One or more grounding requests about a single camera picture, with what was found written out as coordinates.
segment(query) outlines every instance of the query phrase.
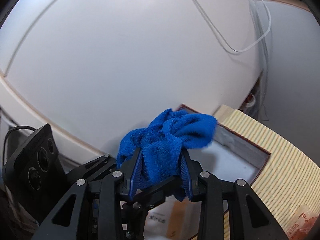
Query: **white cable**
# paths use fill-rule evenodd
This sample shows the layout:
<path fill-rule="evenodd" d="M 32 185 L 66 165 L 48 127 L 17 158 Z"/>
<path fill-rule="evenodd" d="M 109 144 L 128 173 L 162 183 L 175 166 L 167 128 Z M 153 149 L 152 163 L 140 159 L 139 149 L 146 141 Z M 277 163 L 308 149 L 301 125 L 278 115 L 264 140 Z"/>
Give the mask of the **white cable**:
<path fill-rule="evenodd" d="M 254 43 L 252 43 L 251 45 L 249 45 L 248 47 L 246 47 L 245 49 L 241 49 L 241 50 L 237 50 L 234 49 L 228 42 L 227 40 L 223 37 L 223 35 L 221 34 L 221 32 L 218 30 L 218 28 L 213 24 L 213 22 L 210 20 L 209 16 L 207 15 L 207 13 L 203 10 L 203 8 L 201 7 L 201 5 L 199 4 L 199 2 L 197 0 L 192 0 L 194 2 L 194 4 L 196 5 L 196 7 L 198 8 L 199 12 L 201 13 L 201 15 L 203 16 L 203 18 L 206 20 L 207 23 L 209 23 L 217 32 L 217 34 L 222 38 L 222 40 L 225 42 L 225 44 L 234 52 L 237 53 L 242 53 L 245 52 L 249 49 L 251 49 L 253 46 L 257 45 L 265 36 L 267 36 L 267 34 L 270 32 L 271 29 L 271 13 L 270 10 L 268 8 L 268 6 L 266 5 L 266 3 L 264 2 L 264 0 L 261 0 L 263 2 L 263 5 L 266 9 L 266 12 L 268 14 L 268 20 L 269 20 L 269 25 L 268 25 L 268 29 L 266 30 L 266 32 L 260 36 L 260 38 L 258 38 Z"/>

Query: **blue towel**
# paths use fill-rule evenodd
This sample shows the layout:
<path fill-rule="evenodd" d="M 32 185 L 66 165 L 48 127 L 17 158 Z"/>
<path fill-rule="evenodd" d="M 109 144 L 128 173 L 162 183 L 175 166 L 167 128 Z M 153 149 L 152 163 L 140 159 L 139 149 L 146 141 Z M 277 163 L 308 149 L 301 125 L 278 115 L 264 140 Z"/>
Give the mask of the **blue towel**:
<path fill-rule="evenodd" d="M 116 164 L 132 158 L 136 147 L 142 151 L 142 172 L 138 188 L 153 186 L 172 175 L 181 175 L 179 162 L 182 147 L 207 146 L 214 134 L 217 120 L 207 114 L 186 111 L 162 112 L 146 128 L 129 132 L 121 141 Z"/>

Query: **camera lens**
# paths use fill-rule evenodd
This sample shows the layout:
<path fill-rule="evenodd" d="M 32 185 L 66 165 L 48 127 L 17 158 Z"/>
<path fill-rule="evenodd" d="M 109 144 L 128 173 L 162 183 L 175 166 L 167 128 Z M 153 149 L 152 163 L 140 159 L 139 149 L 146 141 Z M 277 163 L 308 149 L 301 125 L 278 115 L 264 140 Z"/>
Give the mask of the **camera lens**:
<path fill-rule="evenodd" d="M 54 143 L 53 143 L 53 140 L 51 138 L 48 139 L 48 148 L 49 148 L 49 151 L 51 153 L 53 153 L 53 151 L 54 151 Z"/>
<path fill-rule="evenodd" d="M 48 171 L 48 169 L 49 169 L 49 159 L 48 159 L 48 156 L 47 156 L 47 152 L 45 151 L 44 148 L 41 148 L 38 151 L 38 163 L 39 163 L 40 168 L 44 172 Z"/>
<path fill-rule="evenodd" d="M 29 169 L 28 179 L 29 179 L 29 183 L 30 183 L 31 187 L 34 190 L 40 189 L 40 184 L 41 184 L 40 176 L 39 176 L 38 171 L 34 167 L 31 167 Z"/>

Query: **metal screw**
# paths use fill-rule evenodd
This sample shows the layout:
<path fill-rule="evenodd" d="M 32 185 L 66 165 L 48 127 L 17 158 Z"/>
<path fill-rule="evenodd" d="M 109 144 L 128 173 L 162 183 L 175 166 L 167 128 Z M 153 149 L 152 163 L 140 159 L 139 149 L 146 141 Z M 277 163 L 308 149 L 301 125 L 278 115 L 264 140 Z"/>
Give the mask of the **metal screw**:
<path fill-rule="evenodd" d="M 239 186 L 243 187 L 243 186 L 246 184 L 246 182 L 245 182 L 244 179 L 238 179 L 238 180 L 237 180 L 237 184 L 238 184 Z"/>
<path fill-rule="evenodd" d="M 85 183 L 85 179 L 78 179 L 77 180 L 77 185 L 82 186 Z"/>
<path fill-rule="evenodd" d="M 134 238 L 134 232 L 127 231 L 127 232 L 125 233 L 125 237 L 128 238 L 128 239 Z"/>
<path fill-rule="evenodd" d="M 207 171 L 201 171 L 200 176 L 203 178 L 208 178 L 210 176 L 210 173 Z"/>
<path fill-rule="evenodd" d="M 122 175 L 122 172 L 121 171 L 114 171 L 113 173 L 112 173 L 112 176 L 114 176 L 115 178 L 118 178 L 118 177 L 120 177 Z"/>
<path fill-rule="evenodd" d="M 141 207 L 141 204 L 138 203 L 138 202 L 135 202 L 135 203 L 133 203 L 132 207 L 133 207 L 134 209 L 139 209 L 139 208 Z"/>

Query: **white wall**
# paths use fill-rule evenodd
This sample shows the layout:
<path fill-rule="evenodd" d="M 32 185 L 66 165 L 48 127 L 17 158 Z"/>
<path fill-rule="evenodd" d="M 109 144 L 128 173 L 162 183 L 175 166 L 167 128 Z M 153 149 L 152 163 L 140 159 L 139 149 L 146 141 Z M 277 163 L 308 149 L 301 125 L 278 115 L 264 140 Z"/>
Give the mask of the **white wall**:
<path fill-rule="evenodd" d="M 320 26 L 303 9 L 266 2 L 272 17 L 263 123 L 320 165 Z M 259 2 L 260 19 L 268 20 Z"/>
<path fill-rule="evenodd" d="M 233 47 L 255 41 L 248 0 L 198 1 Z M 11 50 L 4 82 L 57 129 L 103 151 L 115 154 L 126 132 L 181 103 L 207 114 L 238 108 L 260 73 L 257 47 L 228 54 L 192 0 L 44 3 Z M 0 33 L 2 44 L 9 36 Z"/>

